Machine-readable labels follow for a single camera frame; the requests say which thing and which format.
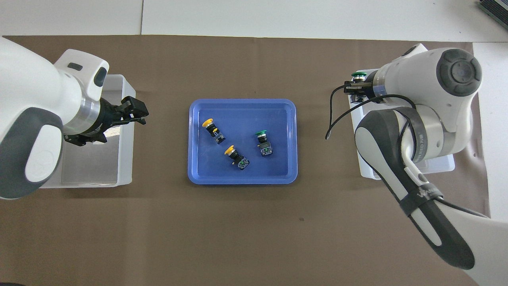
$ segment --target brown tabletop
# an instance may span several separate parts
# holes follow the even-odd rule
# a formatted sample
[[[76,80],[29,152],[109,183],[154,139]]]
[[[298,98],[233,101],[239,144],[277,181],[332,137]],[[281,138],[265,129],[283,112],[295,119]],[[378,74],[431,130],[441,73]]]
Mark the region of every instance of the brown tabletop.
[[[0,281],[26,285],[475,285],[443,262],[381,181],[360,176],[351,118],[324,140],[330,92],[415,42],[186,36],[9,37],[54,63],[67,49],[123,74],[150,116],[133,182],[41,189],[0,202]],[[424,43],[427,48],[469,43]],[[203,186],[187,177],[188,109],[200,98],[287,98],[297,108],[289,185]],[[340,93],[335,116],[348,109]],[[478,102],[452,172],[428,175],[488,213]]]

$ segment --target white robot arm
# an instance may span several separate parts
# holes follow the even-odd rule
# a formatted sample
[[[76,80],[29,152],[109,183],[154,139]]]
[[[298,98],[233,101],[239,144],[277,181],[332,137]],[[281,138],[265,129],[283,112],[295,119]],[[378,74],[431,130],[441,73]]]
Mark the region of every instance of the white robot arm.
[[[143,102],[126,97],[121,106],[101,98],[108,63],[67,50],[52,65],[0,37],[0,197],[27,195],[53,174],[63,141],[79,146],[106,142],[115,125],[145,124]]]
[[[369,112],[355,132],[362,158],[444,261],[480,285],[505,284],[508,223],[445,201],[415,166],[466,146],[471,100],[482,79],[478,61],[460,49],[427,51],[419,44],[365,76],[346,82],[344,91],[359,102],[368,97],[381,104],[397,104],[399,99],[376,97],[404,95],[416,108]]]

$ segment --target black cable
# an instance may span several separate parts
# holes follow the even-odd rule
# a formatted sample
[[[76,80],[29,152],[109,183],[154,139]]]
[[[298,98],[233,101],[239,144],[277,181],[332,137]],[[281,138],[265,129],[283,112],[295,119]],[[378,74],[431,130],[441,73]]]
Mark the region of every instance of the black cable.
[[[473,210],[470,210],[470,209],[467,209],[467,208],[463,208],[463,207],[458,206],[458,205],[454,205],[454,204],[452,204],[449,201],[445,201],[445,199],[440,197],[440,196],[436,198],[436,201],[442,203],[445,206],[449,206],[450,208],[454,208],[456,210],[463,211],[463,212],[468,213],[468,214],[476,215],[476,216],[479,216],[479,217],[489,218],[488,216],[486,216],[484,214],[481,214],[479,212],[476,212],[476,211],[473,211]]]
[[[328,140],[328,138],[330,138],[330,132],[332,131],[332,128],[335,126],[335,124],[337,124],[337,122],[339,122],[339,120],[341,120],[344,116],[348,115],[351,111],[359,108],[360,106],[363,106],[369,102],[372,102],[372,101],[376,101],[376,100],[379,100],[379,99],[383,99],[383,98],[389,98],[389,97],[395,97],[395,98],[400,98],[400,99],[403,99],[405,101],[407,101],[412,108],[416,109],[416,105],[415,103],[410,100],[408,97],[405,97],[403,95],[398,95],[398,94],[386,94],[386,95],[381,95],[381,96],[376,96],[376,97],[373,97],[369,100],[366,100],[362,103],[359,103],[358,105],[356,106],[353,106],[352,108],[350,108],[348,111],[344,112],[341,116],[339,116],[332,124],[330,124],[330,127],[328,128],[328,131],[326,132],[326,135],[325,135],[325,140]]]
[[[332,99],[333,99],[333,95],[339,91],[340,89],[343,89],[345,85],[341,85],[339,86],[338,88],[334,89],[332,91],[332,94],[330,95],[330,122],[328,123],[328,127],[330,127],[330,125],[332,125]]]
[[[415,133],[415,128],[413,127],[412,125],[412,122],[411,122],[411,119],[409,119],[409,117],[407,117],[405,114],[399,112],[400,115],[402,115],[404,118],[406,118],[406,123],[409,123],[409,128],[411,129],[411,132],[413,134],[416,134]],[[413,137],[413,146],[416,146],[416,137],[415,136],[412,136]],[[416,156],[416,148],[413,148],[413,154],[411,155],[411,161],[415,158]]]
[[[404,123],[404,126],[402,127],[402,131],[400,132],[399,134],[399,137],[397,138],[397,146],[399,147],[399,154],[401,155],[399,157],[400,159],[400,164],[402,166],[406,166],[406,164],[404,163],[404,160],[402,159],[402,138],[404,137],[404,132],[406,131],[406,128],[409,126],[409,120],[406,120],[406,123]]]

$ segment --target blue tray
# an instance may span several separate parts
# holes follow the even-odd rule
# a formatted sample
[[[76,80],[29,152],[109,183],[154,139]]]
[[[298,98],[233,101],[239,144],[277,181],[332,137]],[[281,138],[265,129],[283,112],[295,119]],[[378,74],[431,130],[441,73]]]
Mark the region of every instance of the blue tray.
[[[217,144],[201,126],[209,118],[226,138]],[[256,132],[267,130],[273,154],[261,156]],[[224,155],[231,145],[250,164]],[[195,184],[289,184],[298,174],[296,107],[287,99],[198,99],[189,110],[187,174]]]

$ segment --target white table surface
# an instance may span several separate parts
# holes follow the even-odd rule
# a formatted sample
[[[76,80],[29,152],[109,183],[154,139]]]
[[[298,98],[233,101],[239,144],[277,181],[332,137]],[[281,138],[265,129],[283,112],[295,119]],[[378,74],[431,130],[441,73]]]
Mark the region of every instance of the white table surface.
[[[0,35],[202,35],[473,42],[493,218],[508,221],[508,31],[475,0],[3,0]]]

